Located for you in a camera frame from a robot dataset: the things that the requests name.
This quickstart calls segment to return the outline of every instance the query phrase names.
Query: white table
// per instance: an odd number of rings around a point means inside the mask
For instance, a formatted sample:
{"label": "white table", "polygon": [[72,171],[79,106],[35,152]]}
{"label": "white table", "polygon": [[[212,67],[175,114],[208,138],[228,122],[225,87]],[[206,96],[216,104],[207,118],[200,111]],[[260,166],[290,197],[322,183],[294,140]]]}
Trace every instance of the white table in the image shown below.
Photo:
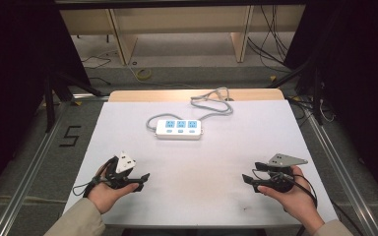
{"label": "white table", "polygon": [[[233,101],[231,105],[231,116],[203,121],[199,141],[164,141],[146,128],[150,117],[168,112],[196,119],[208,111],[192,107],[189,101],[105,103],[74,185],[89,182],[99,166],[124,150],[137,161],[131,178],[151,176],[141,193],[120,199],[103,216],[105,224],[130,228],[297,225],[278,202],[255,194],[241,177],[253,176],[254,162],[267,162],[283,153],[309,161],[300,167],[317,192],[318,210],[324,220],[337,218],[287,101]],[[65,210],[79,198],[72,193]]]}

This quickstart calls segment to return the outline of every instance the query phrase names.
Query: person's left hand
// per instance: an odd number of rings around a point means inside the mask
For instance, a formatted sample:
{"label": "person's left hand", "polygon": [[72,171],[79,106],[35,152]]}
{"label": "person's left hand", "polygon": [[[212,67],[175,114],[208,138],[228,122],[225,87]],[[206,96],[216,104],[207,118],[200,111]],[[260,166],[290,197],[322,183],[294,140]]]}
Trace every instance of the person's left hand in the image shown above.
{"label": "person's left hand", "polygon": [[114,190],[104,183],[99,183],[89,192],[88,199],[94,203],[101,214],[104,214],[112,208],[118,199],[134,192],[138,187],[139,184],[134,183],[129,184],[124,188]]}

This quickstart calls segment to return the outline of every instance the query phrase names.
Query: gray floor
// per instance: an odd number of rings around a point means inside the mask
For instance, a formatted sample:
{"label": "gray floor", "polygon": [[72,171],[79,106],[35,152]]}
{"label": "gray floor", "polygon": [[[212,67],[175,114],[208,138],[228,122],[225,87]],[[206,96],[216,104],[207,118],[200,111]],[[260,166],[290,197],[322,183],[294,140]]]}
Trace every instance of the gray floor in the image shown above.
{"label": "gray floor", "polygon": [[[259,40],[262,35],[252,35]],[[234,62],[233,50],[228,34],[180,34],[180,35],[145,35],[139,38],[134,51],[131,69],[137,71],[141,68],[151,69],[152,77],[147,80],[154,84],[138,83],[133,77],[130,68],[115,63],[117,57],[112,44],[106,43],[104,36],[81,36],[75,41],[82,58],[104,55],[111,58],[111,62],[98,69],[87,69],[89,77],[100,77],[102,80],[92,79],[94,88],[105,92],[117,89],[189,89],[187,86],[215,89],[228,88],[263,88],[270,83],[270,76],[280,78],[284,73],[275,72],[265,68],[260,58],[251,50],[246,52],[244,63]],[[272,62],[265,63],[269,66],[277,66]],[[294,94],[295,81],[281,87],[285,95]],[[74,93],[84,93],[78,88],[72,88]],[[104,101],[83,100],[77,103],[63,104],[67,107],[60,118],[60,125],[55,132],[48,152],[37,172],[28,196],[9,231],[9,235],[42,235],[60,216],[64,209],[72,185],[79,171],[88,143],[91,139],[98,114]],[[302,110],[292,106],[296,117],[302,116]],[[359,215],[353,208],[345,189],[342,187],[338,176],[333,169],[325,150],[317,139],[315,131],[310,123],[311,118],[305,116],[298,119],[305,142],[315,161],[322,181],[330,198],[337,203],[363,230]],[[31,122],[31,127],[25,136],[23,144],[19,147],[17,155],[0,177],[0,216],[11,197],[17,191],[19,183],[24,177],[32,159],[34,158],[45,131],[45,107],[40,106]],[[64,134],[69,126],[81,126],[72,129],[71,135],[79,138],[74,147],[61,147],[63,144],[71,144],[71,139],[64,139]],[[353,148],[350,138],[347,136],[341,121],[324,122],[324,129],[342,162],[346,166],[353,184],[369,206],[376,222],[378,223],[378,185],[373,180],[367,168],[358,161],[358,153]],[[352,225],[341,215],[344,224],[357,235]],[[268,235],[295,235],[297,228],[272,228],[266,229]],[[122,229],[108,227],[103,235],[120,235]]]}

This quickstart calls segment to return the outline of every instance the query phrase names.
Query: person's right hand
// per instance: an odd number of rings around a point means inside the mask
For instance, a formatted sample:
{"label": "person's right hand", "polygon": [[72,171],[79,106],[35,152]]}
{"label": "person's right hand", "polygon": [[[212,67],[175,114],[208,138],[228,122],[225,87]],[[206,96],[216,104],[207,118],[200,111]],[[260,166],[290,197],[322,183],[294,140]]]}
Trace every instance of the person's right hand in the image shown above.
{"label": "person's right hand", "polygon": [[[293,175],[303,176],[302,170],[297,166],[291,166]],[[294,181],[302,187],[310,191],[309,184],[302,178],[295,176]],[[291,216],[299,220],[309,234],[313,235],[318,228],[324,225],[324,220],[319,215],[314,202],[300,188],[293,186],[293,188],[286,192],[281,193],[266,186],[259,186],[258,190],[266,196],[277,200]]]}

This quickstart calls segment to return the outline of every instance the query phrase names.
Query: white object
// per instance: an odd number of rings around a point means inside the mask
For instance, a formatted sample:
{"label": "white object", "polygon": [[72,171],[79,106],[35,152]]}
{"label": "white object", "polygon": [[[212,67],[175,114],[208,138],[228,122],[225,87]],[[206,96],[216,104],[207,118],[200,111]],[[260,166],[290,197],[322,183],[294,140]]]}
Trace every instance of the white object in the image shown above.
{"label": "white object", "polygon": [[116,165],[115,172],[117,174],[134,168],[136,166],[136,161],[133,160],[127,153],[121,151],[121,155],[118,157],[118,164]]}
{"label": "white object", "polygon": [[161,140],[199,140],[202,135],[199,120],[158,120],[156,136]]}
{"label": "white object", "polygon": [[[327,222],[336,212],[286,100],[232,101],[231,116],[202,121],[208,132],[197,142],[165,142],[147,135],[147,117],[172,110],[182,117],[208,113],[182,102],[106,102],[74,186],[88,183],[113,154],[126,150],[138,161],[134,176],[150,173],[141,193],[124,196],[102,218],[132,228],[266,228],[298,226],[278,201],[256,194],[243,173],[255,162],[283,153],[301,165]],[[69,196],[65,211],[81,197]]]}

